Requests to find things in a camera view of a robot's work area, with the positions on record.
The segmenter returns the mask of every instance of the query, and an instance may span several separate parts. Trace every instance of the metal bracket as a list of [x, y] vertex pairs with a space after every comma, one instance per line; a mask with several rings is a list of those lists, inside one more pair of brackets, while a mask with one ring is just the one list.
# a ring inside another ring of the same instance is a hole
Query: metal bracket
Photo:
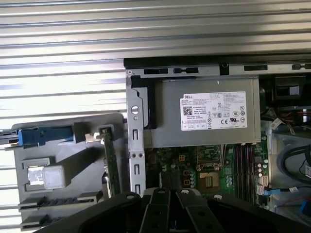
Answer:
[[132, 89], [131, 71], [127, 70], [126, 100], [131, 191], [143, 195], [146, 189], [145, 152], [143, 140], [144, 108], [142, 98]]

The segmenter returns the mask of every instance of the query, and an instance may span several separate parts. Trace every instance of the white sticker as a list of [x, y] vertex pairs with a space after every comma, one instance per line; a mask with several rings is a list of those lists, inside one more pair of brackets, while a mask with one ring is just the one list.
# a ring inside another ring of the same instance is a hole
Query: white sticker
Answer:
[[297, 187], [292, 187], [292, 188], [290, 188], [290, 192], [291, 192], [291, 193], [298, 193], [299, 190], [298, 190]]
[[180, 116], [182, 131], [246, 128], [245, 91], [184, 94]]
[[306, 177], [311, 178], [311, 167], [309, 167], [308, 165], [305, 166], [305, 175]]
[[282, 124], [282, 121], [279, 118], [277, 118], [272, 122], [271, 128], [275, 130], [280, 124]]

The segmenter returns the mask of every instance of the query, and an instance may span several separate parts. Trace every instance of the ce mark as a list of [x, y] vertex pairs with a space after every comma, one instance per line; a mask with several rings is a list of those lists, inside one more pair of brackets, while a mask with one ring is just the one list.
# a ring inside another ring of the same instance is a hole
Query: ce mark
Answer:
[[225, 125], [225, 124], [227, 125], [227, 124], [228, 124], [228, 120], [222, 120], [222, 121], [221, 121], [221, 124], [222, 124], [222, 125]]

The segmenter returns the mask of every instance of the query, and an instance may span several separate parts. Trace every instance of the motherboard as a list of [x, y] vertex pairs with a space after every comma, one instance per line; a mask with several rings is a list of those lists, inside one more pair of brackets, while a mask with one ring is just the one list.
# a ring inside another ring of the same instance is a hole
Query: motherboard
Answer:
[[147, 188], [159, 186], [159, 173], [178, 171], [184, 188], [203, 197], [231, 194], [266, 206], [268, 186], [267, 137], [257, 144], [156, 148], [146, 150]]

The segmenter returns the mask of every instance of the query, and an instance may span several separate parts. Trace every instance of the blue connector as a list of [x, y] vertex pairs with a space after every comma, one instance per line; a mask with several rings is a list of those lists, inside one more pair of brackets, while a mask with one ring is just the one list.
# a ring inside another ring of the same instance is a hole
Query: blue connector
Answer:
[[280, 193], [281, 193], [280, 189], [271, 189], [271, 190], [265, 190], [263, 194], [265, 196], [270, 196], [272, 194], [280, 194]]
[[71, 126], [39, 127], [18, 131], [18, 141], [20, 146], [43, 146], [46, 142], [60, 139], [73, 141], [73, 130]]

